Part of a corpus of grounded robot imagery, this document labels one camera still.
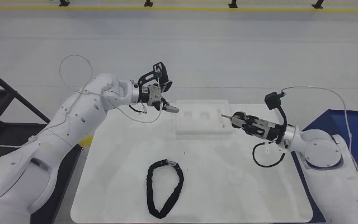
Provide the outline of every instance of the metal rod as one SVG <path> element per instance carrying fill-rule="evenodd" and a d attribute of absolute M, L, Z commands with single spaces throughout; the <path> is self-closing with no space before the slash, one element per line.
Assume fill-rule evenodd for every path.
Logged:
<path fill-rule="evenodd" d="M 36 107 L 34 107 L 30 102 L 28 102 L 25 98 L 23 98 L 16 90 L 14 90 L 11 86 L 9 86 L 3 79 L 0 78 L 0 86 L 4 88 L 10 94 L 15 94 L 15 98 L 24 104 L 27 108 L 29 108 L 32 112 L 34 112 L 39 118 L 41 118 L 44 122 L 50 123 L 50 119 L 47 118 L 43 113 L 41 113 Z"/>

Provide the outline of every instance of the blue platform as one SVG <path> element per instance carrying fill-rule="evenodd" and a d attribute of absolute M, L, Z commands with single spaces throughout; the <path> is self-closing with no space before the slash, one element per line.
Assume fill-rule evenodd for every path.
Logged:
<path fill-rule="evenodd" d="M 358 111 L 348 110 L 348 124 L 352 133 L 352 154 L 358 161 Z M 320 129 L 330 135 L 339 134 L 349 145 L 349 136 L 343 110 L 327 110 L 303 130 Z"/>

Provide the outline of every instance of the black pole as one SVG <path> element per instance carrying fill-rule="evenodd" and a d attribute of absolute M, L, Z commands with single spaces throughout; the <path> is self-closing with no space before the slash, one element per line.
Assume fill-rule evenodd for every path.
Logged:
<path fill-rule="evenodd" d="M 153 6 L 153 2 L 151 2 L 150 0 L 146 0 L 144 6 L 151 7 L 151 6 Z"/>
<path fill-rule="evenodd" d="M 44 122 L 50 123 L 50 119 L 47 118 L 43 113 L 41 113 L 36 107 L 34 107 L 30 102 L 28 102 L 25 98 L 23 98 L 16 90 L 14 90 L 11 86 L 9 86 L 4 80 L 0 78 L 0 86 L 4 88 L 9 94 L 15 96 L 15 98 L 24 104 L 27 108 L 29 108 L 32 112 L 34 112 L 37 116 L 39 116 Z"/>
<path fill-rule="evenodd" d="M 69 2 L 66 2 L 66 0 L 60 0 L 61 4 L 59 6 L 68 6 Z"/>
<path fill-rule="evenodd" d="M 236 0 L 231 0 L 231 3 L 229 4 L 229 8 L 237 8 Z"/>
<path fill-rule="evenodd" d="M 322 7 L 323 0 L 318 0 L 316 4 L 313 4 L 313 8 L 323 8 Z"/>

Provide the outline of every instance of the black cable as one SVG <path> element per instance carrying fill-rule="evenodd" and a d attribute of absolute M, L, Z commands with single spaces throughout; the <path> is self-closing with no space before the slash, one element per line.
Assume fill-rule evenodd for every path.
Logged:
<path fill-rule="evenodd" d="M 132 110 L 134 110 L 134 111 L 137 112 L 137 113 L 143 113 L 143 114 L 146 114 L 146 113 L 147 113 L 147 112 L 145 112 L 145 111 L 137 110 L 137 109 L 135 109 L 134 107 L 132 107 L 131 105 L 129 105 L 129 108 L 131 108 Z"/>
<path fill-rule="evenodd" d="M 274 164 L 271 164 L 271 165 L 261 165 L 261 164 L 259 164 L 259 163 L 257 162 L 257 160 L 256 160 L 256 158 L 255 158 L 255 150 L 256 150 L 256 148 L 257 148 L 258 146 L 263 146 L 265 143 L 266 143 L 266 142 L 262 142 L 262 143 L 259 143 L 259 144 L 257 144 L 257 145 L 254 146 L 254 148 L 252 149 L 252 158 L 253 158 L 254 162 L 255 162 L 258 166 L 260 166 L 260 167 L 264 167 L 264 168 L 274 167 L 274 166 L 278 165 L 278 164 L 284 159 L 286 153 L 283 153 L 282 156 L 281 156 L 281 158 L 280 158 L 276 163 L 274 163 Z"/>
<path fill-rule="evenodd" d="M 173 166 L 173 168 L 175 169 L 175 171 L 177 172 L 177 174 L 179 176 L 179 183 L 174 188 L 174 191 L 170 195 L 168 200 L 165 202 L 162 210 L 158 211 L 156 209 L 156 206 L 154 205 L 154 199 L 153 199 L 154 192 L 153 192 L 153 186 L 152 186 L 152 176 L 153 176 L 154 169 L 156 169 L 158 167 L 166 166 L 166 165 Z M 175 203 L 178 201 L 181 189 L 183 187 L 183 183 L 184 183 L 184 175 L 183 175 L 183 171 L 181 170 L 181 168 L 180 168 L 178 163 L 173 162 L 173 161 L 168 161 L 168 160 L 160 160 L 158 162 L 153 163 L 149 167 L 148 175 L 147 175 L 147 205 L 148 205 L 149 213 L 152 216 L 157 217 L 159 219 L 162 219 L 165 216 L 167 216 L 168 213 L 171 211 L 171 209 L 174 207 Z"/>
<path fill-rule="evenodd" d="M 276 143 L 277 144 L 280 144 L 280 142 L 282 141 L 282 138 L 284 137 L 285 135 L 285 132 L 286 132 L 286 128 L 287 128 L 287 117 L 286 117 L 286 114 L 284 112 L 284 110 L 282 109 L 281 106 L 278 106 L 277 109 L 279 110 L 282 118 L 284 119 L 284 124 L 282 125 L 282 130 L 281 130 L 281 134 L 279 135 L 279 137 L 277 138 L 276 140 Z"/>

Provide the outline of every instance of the white cable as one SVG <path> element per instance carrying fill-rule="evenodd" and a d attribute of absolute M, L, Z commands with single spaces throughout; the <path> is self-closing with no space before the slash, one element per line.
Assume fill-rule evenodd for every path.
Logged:
<path fill-rule="evenodd" d="M 321 88 L 321 87 L 316 87 L 316 86 L 290 86 L 290 87 L 287 87 L 287 88 L 283 88 L 281 90 L 281 92 L 284 92 L 284 90 L 287 90 L 289 88 L 316 88 L 316 89 L 319 89 L 319 90 L 327 90 L 329 92 L 332 92 L 334 94 L 336 94 L 342 101 L 343 103 L 343 107 L 344 107 L 344 110 L 345 110 L 345 120 L 346 120 L 346 126 L 347 126 L 347 131 L 348 131 L 348 137 L 349 137 L 349 146 L 348 146 L 348 150 L 349 150 L 349 153 L 352 157 L 352 161 L 354 163 L 354 166 L 356 167 L 356 170 L 358 170 L 358 165 L 357 165 L 357 162 L 355 161 L 354 157 L 353 157 L 353 154 L 352 154 L 352 133 L 351 133 L 351 129 L 349 128 L 349 124 L 348 124 L 348 116 L 347 116 L 347 107 L 346 107 L 346 103 L 345 101 L 343 100 L 343 98 L 336 92 L 334 92 L 333 90 L 330 90 L 328 88 Z"/>

